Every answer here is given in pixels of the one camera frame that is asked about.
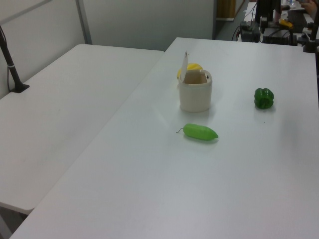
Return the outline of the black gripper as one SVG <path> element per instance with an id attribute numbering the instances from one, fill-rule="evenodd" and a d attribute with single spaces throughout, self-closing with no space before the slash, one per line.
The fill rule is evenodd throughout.
<path id="1" fill-rule="evenodd" d="M 260 27 L 268 27 L 268 18 L 273 17 L 273 1 L 257 0 L 256 18 L 260 18 Z"/>

